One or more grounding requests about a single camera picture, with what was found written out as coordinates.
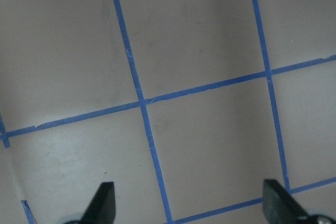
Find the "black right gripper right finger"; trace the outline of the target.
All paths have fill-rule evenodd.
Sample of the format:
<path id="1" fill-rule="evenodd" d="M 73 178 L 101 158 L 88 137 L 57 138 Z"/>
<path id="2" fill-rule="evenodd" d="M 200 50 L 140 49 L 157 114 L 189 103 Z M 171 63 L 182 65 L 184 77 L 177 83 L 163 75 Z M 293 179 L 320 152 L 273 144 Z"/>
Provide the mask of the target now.
<path id="1" fill-rule="evenodd" d="M 271 224 L 309 223 L 309 214 L 275 179 L 263 181 L 263 213 Z"/>

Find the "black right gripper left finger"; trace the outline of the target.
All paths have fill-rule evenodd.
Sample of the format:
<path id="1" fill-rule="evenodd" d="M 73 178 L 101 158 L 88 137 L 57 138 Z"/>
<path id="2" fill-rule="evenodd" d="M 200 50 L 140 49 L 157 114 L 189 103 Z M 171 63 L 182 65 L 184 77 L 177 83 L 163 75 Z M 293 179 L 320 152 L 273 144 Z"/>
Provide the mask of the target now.
<path id="1" fill-rule="evenodd" d="M 114 182 L 101 183 L 79 223 L 112 224 L 116 218 Z"/>

